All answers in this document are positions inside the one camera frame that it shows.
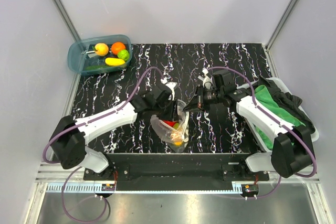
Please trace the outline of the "red fake apple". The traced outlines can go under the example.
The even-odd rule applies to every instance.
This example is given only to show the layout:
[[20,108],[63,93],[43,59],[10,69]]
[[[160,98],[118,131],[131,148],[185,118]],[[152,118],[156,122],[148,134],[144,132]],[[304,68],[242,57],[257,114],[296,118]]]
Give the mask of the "red fake apple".
[[177,123],[176,121],[166,121],[166,120],[163,120],[163,122],[170,127],[173,127]]

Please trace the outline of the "clear polka dot zip bag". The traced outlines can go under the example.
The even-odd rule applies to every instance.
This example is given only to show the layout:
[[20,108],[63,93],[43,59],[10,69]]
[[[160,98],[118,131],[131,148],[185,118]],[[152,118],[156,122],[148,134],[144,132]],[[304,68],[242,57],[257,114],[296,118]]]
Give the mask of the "clear polka dot zip bag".
[[188,121],[189,121],[189,112],[183,111],[186,103],[180,99],[177,99],[177,112],[178,112],[178,121],[180,124],[183,134],[183,143],[181,146],[175,146],[171,140],[171,133],[174,130],[172,127],[165,124],[162,120],[160,120],[156,115],[151,116],[150,123],[152,129],[160,138],[160,140],[164,141],[168,144],[168,146],[176,153],[184,152],[187,144],[188,144]]

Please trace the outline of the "yellow green fake mango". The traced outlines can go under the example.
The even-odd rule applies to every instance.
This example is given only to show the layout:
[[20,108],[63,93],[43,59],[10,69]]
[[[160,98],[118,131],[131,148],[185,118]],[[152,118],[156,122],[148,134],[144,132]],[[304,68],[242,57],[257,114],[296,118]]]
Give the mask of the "yellow green fake mango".
[[179,123],[175,123],[173,125],[173,131],[171,133],[171,140],[175,146],[181,146],[183,143],[183,134],[182,134],[182,127]]

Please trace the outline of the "green fake lime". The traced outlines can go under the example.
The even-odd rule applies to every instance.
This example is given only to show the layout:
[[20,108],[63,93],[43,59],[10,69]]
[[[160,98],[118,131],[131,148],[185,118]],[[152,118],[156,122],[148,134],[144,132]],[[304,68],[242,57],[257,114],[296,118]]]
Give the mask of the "green fake lime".
[[130,53],[128,50],[123,49],[118,52],[117,56],[119,59],[122,59],[123,61],[127,62],[130,58]]

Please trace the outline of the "yellow fake banana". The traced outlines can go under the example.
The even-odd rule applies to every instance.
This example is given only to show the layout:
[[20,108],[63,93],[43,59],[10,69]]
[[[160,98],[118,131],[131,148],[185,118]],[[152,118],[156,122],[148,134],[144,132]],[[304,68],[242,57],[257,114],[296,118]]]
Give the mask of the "yellow fake banana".
[[106,63],[107,66],[116,67],[116,66],[121,66],[121,65],[125,64],[125,61],[123,59],[120,59],[120,58],[108,57],[108,58],[105,59],[105,63]]

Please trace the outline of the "orange fake fruit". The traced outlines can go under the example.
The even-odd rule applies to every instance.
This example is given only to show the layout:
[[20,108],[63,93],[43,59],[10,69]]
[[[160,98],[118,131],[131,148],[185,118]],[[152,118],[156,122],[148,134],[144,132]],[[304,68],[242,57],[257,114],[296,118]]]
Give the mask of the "orange fake fruit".
[[126,50],[126,46],[125,44],[123,44],[122,42],[115,42],[112,44],[111,46],[111,52],[114,54],[114,55],[117,55],[120,51],[122,50]]

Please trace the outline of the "yellow fake fruit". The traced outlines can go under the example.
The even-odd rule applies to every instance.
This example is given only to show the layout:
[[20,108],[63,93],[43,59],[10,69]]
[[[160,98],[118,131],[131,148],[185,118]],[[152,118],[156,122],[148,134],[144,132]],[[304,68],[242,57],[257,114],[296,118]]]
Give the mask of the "yellow fake fruit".
[[98,43],[94,46],[95,53],[98,56],[106,56],[109,53],[109,47],[105,43]]

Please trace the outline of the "dark green fake cucumber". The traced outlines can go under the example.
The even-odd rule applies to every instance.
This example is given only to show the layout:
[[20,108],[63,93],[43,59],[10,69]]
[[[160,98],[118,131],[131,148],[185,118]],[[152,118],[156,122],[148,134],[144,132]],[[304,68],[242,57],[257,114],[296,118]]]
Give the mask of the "dark green fake cucumber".
[[104,65],[98,65],[98,66],[88,66],[85,71],[94,71],[94,70],[98,70],[98,69],[102,69],[102,68],[106,68],[108,66],[104,66]]

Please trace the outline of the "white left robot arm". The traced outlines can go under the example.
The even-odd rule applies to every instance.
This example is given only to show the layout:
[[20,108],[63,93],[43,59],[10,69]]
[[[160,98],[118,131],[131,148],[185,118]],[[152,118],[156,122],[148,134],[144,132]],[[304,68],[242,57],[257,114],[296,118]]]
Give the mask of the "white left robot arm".
[[98,136],[132,124],[143,113],[156,115],[163,121],[176,121],[177,83],[159,84],[143,94],[136,94],[119,105],[85,118],[65,116],[58,122],[49,142],[63,169],[83,167],[103,180],[113,175],[113,167],[102,152],[89,148],[88,144]]

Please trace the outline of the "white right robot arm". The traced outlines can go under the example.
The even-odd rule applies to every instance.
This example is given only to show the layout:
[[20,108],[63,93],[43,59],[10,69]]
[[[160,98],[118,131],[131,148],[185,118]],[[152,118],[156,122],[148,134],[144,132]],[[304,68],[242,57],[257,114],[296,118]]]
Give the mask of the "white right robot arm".
[[212,104],[223,104],[246,121],[261,129],[272,141],[270,152],[255,153],[238,167],[239,176],[250,180],[257,172],[276,172],[283,178],[297,175],[304,178],[317,173],[317,162],[309,129],[294,126],[275,115],[255,97],[255,90],[236,87],[233,81],[235,70],[213,67],[210,78],[208,69],[203,69],[203,84],[197,86],[194,96],[185,106],[187,112],[205,112]]

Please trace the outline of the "green cloth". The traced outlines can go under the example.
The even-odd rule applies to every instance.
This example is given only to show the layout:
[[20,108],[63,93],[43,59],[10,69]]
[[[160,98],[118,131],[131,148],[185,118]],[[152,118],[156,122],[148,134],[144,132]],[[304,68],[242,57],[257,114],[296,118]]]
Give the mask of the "green cloth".
[[277,102],[276,99],[272,97],[270,93],[271,88],[264,84],[260,84],[254,90],[256,99],[276,116],[280,117],[286,122],[293,124],[294,126],[306,126],[306,124],[301,119],[299,119],[298,116],[295,116],[286,110],[286,105],[281,105],[280,101]]

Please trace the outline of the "black cloth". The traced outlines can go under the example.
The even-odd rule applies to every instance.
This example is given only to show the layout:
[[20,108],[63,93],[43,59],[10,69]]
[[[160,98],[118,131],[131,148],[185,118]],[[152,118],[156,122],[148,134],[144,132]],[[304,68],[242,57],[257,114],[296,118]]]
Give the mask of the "black cloth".
[[306,114],[299,109],[299,106],[302,103],[302,99],[298,96],[292,95],[289,92],[283,92],[274,81],[270,79],[266,79],[262,76],[259,76],[258,85],[264,84],[267,87],[271,88],[270,93],[273,98],[276,99],[277,102],[281,102],[281,105],[286,105],[286,110],[291,112],[293,115],[298,116],[309,129],[310,133],[313,134],[316,129],[312,121],[306,116]]

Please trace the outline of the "blue transparent plastic container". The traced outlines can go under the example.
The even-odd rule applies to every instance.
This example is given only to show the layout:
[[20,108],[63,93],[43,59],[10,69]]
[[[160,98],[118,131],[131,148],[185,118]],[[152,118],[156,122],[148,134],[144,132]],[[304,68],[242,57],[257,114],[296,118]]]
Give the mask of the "blue transparent plastic container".
[[132,44],[126,35],[80,40],[68,50],[68,68],[82,76],[121,71],[132,59]]

